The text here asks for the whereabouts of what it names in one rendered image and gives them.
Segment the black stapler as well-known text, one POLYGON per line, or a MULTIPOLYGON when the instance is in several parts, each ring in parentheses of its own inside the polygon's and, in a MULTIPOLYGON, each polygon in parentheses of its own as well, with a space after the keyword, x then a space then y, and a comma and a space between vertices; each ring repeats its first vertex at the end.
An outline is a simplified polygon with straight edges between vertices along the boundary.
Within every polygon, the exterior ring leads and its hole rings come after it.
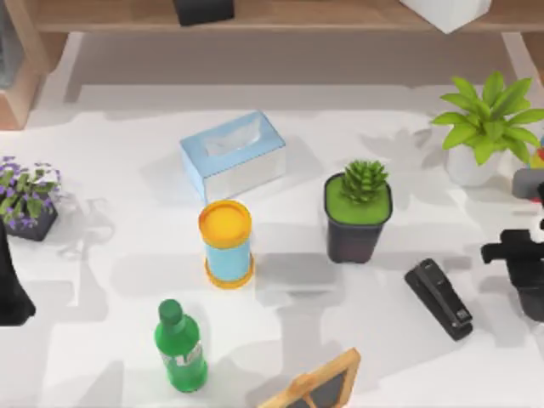
POLYGON ((454 341, 460 341, 472 333, 472 314, 433 259, 422 260, 405 274, 404 279, 454 341))

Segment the grey rounded box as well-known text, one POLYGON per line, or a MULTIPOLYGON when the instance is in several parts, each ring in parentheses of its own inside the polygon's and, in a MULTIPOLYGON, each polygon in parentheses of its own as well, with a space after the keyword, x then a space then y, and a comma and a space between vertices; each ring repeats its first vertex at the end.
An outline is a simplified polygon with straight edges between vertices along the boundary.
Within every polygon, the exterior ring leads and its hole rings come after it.
POLYGON ((544 200, 544 168, 520 168, 513 175, 512 194, 526 200, 544 200))

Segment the stack of coloured rings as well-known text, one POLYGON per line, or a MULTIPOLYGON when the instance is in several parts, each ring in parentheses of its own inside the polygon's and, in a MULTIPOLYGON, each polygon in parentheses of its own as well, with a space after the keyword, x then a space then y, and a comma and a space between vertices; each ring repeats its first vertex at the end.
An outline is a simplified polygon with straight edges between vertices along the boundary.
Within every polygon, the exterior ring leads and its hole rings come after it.
POLYGON ((540 139, 540 146, 530 157, 529 168, 544 168, 544 136, 540 139))

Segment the green plant in white pot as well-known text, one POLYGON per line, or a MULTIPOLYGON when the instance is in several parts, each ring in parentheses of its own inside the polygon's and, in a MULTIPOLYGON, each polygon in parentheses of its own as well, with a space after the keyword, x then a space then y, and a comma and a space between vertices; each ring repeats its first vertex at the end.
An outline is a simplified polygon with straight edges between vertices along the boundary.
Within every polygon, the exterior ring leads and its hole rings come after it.
POLYGON ((492 72, 478 90, 468 79, 451 78, 456 90, 440 98, 456 108, 438 114, 431 123, 448 127, 442 149, 447 152, 445 169, 462 187, 477 187, 495 174, 505 152, 521 163, 530 162, 530 148, 540 140, 528 129, 544 121, 544 108, 527 99, 530 77, 505 83, 499 71, 492 72))

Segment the succulent in black pot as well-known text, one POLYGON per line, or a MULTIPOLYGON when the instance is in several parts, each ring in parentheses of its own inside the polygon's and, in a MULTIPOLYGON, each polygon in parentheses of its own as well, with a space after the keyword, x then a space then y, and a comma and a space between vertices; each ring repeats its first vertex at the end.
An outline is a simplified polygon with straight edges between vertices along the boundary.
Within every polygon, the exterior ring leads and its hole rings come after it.
POLYGON ((380 161, 354 160, 324 184, 326 252, 337 264, 367 263, 394 210, 380 161))

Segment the wooden framed blackboard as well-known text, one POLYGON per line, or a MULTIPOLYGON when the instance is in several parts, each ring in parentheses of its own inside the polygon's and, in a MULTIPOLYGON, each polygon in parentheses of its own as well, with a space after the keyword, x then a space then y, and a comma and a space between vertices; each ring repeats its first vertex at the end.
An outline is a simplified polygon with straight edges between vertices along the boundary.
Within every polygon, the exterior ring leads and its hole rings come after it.
POLYGON ((301 374, 257 408, 343 408, 351 397, 360 353, 350 348, 318 369, 301 374))

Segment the white box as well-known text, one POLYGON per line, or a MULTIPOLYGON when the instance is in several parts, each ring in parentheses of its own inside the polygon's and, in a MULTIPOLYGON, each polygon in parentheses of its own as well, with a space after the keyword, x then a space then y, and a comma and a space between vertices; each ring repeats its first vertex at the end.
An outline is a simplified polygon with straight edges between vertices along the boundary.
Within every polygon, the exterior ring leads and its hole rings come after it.
POLYGON ((492 0, 399 0, 432 26, 452 32, 487 14, 492 0))

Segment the yellow and blue can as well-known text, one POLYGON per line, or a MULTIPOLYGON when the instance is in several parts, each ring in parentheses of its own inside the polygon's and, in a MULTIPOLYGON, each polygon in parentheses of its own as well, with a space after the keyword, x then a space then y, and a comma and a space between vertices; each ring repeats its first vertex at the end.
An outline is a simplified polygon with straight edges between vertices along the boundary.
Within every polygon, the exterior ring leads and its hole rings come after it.
POLYGON ((222 289, 244 286, 254 271, 248 209, 234 200, 214 201, 201 211, 198 226, 206 247, 209 280, 222 289))

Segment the light blue tissue box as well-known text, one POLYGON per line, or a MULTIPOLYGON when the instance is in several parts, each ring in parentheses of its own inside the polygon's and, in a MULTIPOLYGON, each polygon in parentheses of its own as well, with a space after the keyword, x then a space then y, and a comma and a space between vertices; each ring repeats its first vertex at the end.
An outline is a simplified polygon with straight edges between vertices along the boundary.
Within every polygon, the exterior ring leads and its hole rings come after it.
POLYGON ((205 203, 283 176, 286 142, 261 111, 180 140, 184 170, 205 203))

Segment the wooden shelf unit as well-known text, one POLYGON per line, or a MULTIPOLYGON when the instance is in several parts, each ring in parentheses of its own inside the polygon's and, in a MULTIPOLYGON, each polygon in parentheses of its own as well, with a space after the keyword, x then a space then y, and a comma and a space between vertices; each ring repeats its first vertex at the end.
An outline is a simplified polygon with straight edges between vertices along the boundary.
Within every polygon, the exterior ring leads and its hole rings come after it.
POLYGON ((5 0, 26 53, 0 91, 0 129, 28 123, 42 80, 78 32, 103 43, 93 60, 116 85, 216 88, 221 106, 285 105, 281 88, 445 85, 492 67, 535 80, 544 99, 544 0, 492 0, 490 11, 443 36, 400 0, 234 0, 231 20, 183 27, 173 0, 5 0), (233 88, 264 97, 227 99, 233 88))

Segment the green bottle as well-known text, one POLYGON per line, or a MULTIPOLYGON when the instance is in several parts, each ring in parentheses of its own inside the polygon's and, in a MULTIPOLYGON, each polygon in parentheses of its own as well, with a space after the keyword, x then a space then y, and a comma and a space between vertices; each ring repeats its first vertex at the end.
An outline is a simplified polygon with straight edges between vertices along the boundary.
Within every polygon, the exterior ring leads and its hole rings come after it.
POLYGON ((175 299, 163 300, 158 314, 154 340, 169 382, 185 394, 199 390, 207 381, 207 362, 198 324, 175 299))

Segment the black box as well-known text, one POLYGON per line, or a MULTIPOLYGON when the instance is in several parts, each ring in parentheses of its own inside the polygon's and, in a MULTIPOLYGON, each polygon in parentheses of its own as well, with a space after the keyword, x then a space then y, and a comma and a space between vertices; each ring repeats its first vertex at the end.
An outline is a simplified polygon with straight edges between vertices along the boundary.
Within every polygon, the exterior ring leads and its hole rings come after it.
POLYGON ((197 26, 231 20, 235 17, 234 0, 173 0, 181 26, 197 26))

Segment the purple flowers in black pot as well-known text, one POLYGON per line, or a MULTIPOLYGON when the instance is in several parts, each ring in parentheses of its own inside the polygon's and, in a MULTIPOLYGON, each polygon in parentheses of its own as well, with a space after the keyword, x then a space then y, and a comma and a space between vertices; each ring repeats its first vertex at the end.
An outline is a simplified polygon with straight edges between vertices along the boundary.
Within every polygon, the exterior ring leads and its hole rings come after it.
POLYGON ((7 234, 43 241, 58 217, 60 188, 60 171, 51 164, 24 167, 13 156, 0 157, 0 219, 7 234))

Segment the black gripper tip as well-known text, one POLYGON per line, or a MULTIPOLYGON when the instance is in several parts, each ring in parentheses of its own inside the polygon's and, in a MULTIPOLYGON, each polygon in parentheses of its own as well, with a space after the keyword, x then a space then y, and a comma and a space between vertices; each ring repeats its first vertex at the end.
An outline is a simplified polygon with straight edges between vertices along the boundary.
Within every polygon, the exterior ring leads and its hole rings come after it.
POLYGON ((14 269, 7 231, 0 220, 0 327, 22 326, 36 311, 14 269))

